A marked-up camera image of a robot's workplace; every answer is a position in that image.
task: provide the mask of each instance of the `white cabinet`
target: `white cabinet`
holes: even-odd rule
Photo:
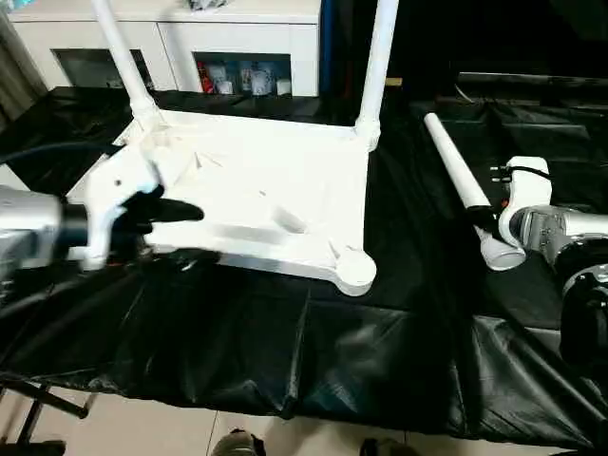
[[[202,61],[251,60],[275,62],[294,95],[315,96],[321,2],[231,0],[196,12],[187,0],[112,4],[144,79],[157,90],[202,91]],[[120,83],[89,0],[36,0],[9,19],[49,89]]]
[[[13,25],[48,89],[56,86],[117,84],[114,80],[118,78],[118,71],[96,22],[23,22]],[[158,26],[154,23],[125,22],[121,27],[130,48],[138,51],[138,57],[142,56],[152,86],[157,90],[175,89],[171,66],[162,51]],[[82,52],[85,49],[93,52]],[[78,84],[78,77],[85,83]],[[97,84],[86,83],[87,79],[95,78]]]

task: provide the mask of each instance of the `robotic arm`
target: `robotic arm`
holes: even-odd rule
[[[13,157],[26,155],[19,152]],[[87,271],[102,269],[111,244],[117,243],[113,241],[124,243],[146,234],[153,221],[203,219],[194,205],[161,199],[162,189],[155,162],[139,144],[123,147],[89,174],[82,204],[0,185],[0,283],[17,269],[45,267],[65,259],[75,247],[71,253],[77,253],[70,259],[81,260]]]
[[[608,216],[552,206],[551,177],[540,157],[514,157],[501,168],[504,175],[496,181],[507,182],[509,201],[496,216],[437,116],[427,114],[425,124],[465,209],[484,214],[473,224],[488,267],[513,269],[525,260],[524,251],[539,252],[564,300],[575,296],[582,305],[608,308]]]

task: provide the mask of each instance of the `white pvc pipe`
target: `white pvc pipe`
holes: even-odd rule
[[[490,201],[484,190],[473,176],[465,159],[447,134],[437,115],[427,114],[425,125],[465,208],[489,206]],[[513,269],[525,261],[525,251],[523,249],[497,240],[490,233],[477,226],[475,232],[481,242],[481,252],[485,264],[493,271]]]
[[[389,69],[392,35],[395,31],[399,0],[378,0],[371,37],[368,72],[359,112],[360,123],[379,123],[380,107]]]
[[[490,201],[487,199],[484,190],[471,173],[465,159],[460,155],[456,144],[447,134],[437,115],[434,113],[427,114],[425,125],[465,207],[489,206]]]
[[[133,118],[140,123],[142,128],[146,129],[151,126],[151,119],[160,117],[160,111],[145,88],[142,76],[137,70],[131,51],[118,28],[108,0],[91,0],[91,2],[97,15],[97,22],[109,44],[116,68],[123,79],[124,88],[129,94]]]

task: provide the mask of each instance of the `table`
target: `table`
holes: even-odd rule
[[[349,110],[317,99],[155,96],[165,109],[352,120]],[[219,267],[192,252],[90,275],[64,267],[22,272],[0,310],[0,379],[179,407],[605,449],[606,383],[561,360],[561,301],[550,271],[537,256],[508,273],[485,268],[422,126],[430,108],[474,170],[513,153],[542,153],[556,176],[557,201],[608,211],[604,115],[407,106],[389,94],[383,136],[370,156],[365,241],[378,277],[367,295]],[[57,88],[0,144],[4,152],[66,139],[109,141],[128,120],[120,91]],[[62,194],[96,158],[37,157],[11,167],[30,188]]]

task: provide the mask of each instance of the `black cable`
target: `black cable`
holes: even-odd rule
[[[468,206],[465,212],[472,225],[491,233],[496,239],[503,238],[499,233],[498,218],[492,206]]]
[[[540,169],[529,168],[527,166],[509,166],[506,169],[509,173],[512,173],[513,171],[525,171],[526,173],[536,174],[537,176],[541,176],[542,178],[551,181],[551,176],[549,176],[548,173],[541,171]]]
[[[8,154],[0,157],[0,165],[6,162],[11,162],[13,160],[24,159],[25,157],[29,157],[31,155],[40,154],[43,152],[52,152],[52,151],[66,151],[66,150],[74,150],[74,151],[83,151],[83,150],[96,150],[108,155],[114,155],[118,152],[122,146],[114,145],[114,144],[103,144],[98,142],[54,142],[52,144],[43,144],[37,145],[35,147],[31,147],[29,149],[17,150],[14,152],[9,152]]]

